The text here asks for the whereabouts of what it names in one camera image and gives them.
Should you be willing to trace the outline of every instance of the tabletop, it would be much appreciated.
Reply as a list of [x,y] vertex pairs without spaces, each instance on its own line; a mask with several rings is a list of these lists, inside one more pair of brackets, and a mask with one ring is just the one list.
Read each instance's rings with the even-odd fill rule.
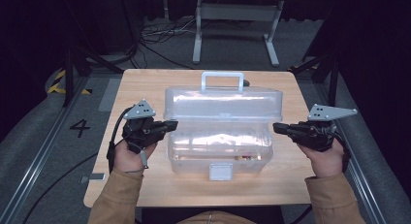
[[[112,107],[111,116],[97,160],[95,173],[109,175],[106,154],[115,122],[121,113],[145,99],[156,111],[155,120],[164,120],[165,89],[174,85],[201,85],[202,70],[129,69],[124,72]],[[306,120],[308,108],[292,73],[241,71],[251,86],[277,89],[283,92],[283,123]],[[229,84],[232,78],[214,82]],[[304,179],[313,176],[309,159],[291,139],[273,136],[273,158],[257,174],[234,174],[230,181],[210,181],[208,175],[176,174],[167,156],[169,134],[156,147],[148,160],[149,169],[144,180],[138,207],[213,207],[213,206],[266,206],[309,204]],[[121,139],[121,130],[116,140]],[[84,204],[92,207],[107,180],[89,181]]]

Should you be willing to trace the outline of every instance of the aluminum rail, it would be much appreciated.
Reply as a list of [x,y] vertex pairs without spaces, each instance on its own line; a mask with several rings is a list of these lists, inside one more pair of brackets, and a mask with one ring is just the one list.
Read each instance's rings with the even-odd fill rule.
[[66,108],[63,108],[60,111],[57,118],[55,119],[50,129],[50,132],[48,133],[45,141],[40,147],[36,157],[34,158],[29,168],[27,169],[15,194],[13,195],[13,197],[7,204],[5,210],[3,211],[0,217],[0,224],[6,224],[6,223],[9,224],[15,221],[18,212],[20,211],[24,201],[26,200],[28,194],[33,188],[33,185],[36,182],[37,177],[39,176],[40,172],[42,171],[43,166],[45,165],[48,159],[48,156],[50,155],[51,151],[54,148],[54,143],[57,140],[61,132],[61,127],[63,126],[71,109],[73,108],[77,98],[80,96],[82,90],[85,88],[87,81],[88,81],[88,78],[85,78],[85,77],[79,78],[76,84],[75,95],[72,101],[69,103],[69,105]]

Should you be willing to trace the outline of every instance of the person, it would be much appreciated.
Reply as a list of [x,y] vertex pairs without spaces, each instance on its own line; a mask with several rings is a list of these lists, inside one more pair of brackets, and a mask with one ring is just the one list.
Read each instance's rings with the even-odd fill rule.
[[[146,150],[147,158],[156,144]],[[343,147],[334,140],[332,148],[315,151],[303,145],[298,147],[311,161],[315,176],[305,179],[317,223],[364,223],[357,199],[342,172]],[[108,181],[95,201],[88,223],[135,223],[135,208],[142,187],[144,168],[138,154],[128,150],[125,141],[115,149],[114,167]],[[209,222],[210,212],[181,220],[178,224],[192,223],[254,223],[243,217],[216,211]]]

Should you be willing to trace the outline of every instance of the plastic box latch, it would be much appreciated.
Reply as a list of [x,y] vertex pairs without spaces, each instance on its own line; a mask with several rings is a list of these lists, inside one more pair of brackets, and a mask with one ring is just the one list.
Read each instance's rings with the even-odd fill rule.
[[209,180],[233,180],[233,164],[210,164]]

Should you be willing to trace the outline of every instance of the hand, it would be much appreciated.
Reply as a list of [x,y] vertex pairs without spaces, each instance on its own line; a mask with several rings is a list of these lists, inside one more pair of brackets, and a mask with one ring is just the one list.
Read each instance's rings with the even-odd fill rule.
[[317,177],[337,176],[342,173],[344,149],[336,139],[332,142],[332,148],[324,152],[319,152],[301,144],[298,144],[298,146],[311,160],[312,170]]
[[[147,159],[154,152],[156,145],[157,144],[152,144],[145,148],[144,152]],[[121,141],[115,147],[114,167],[122,172],[133,172],[144,169],[142,157],[129,150],[128,144],[125,141]]]

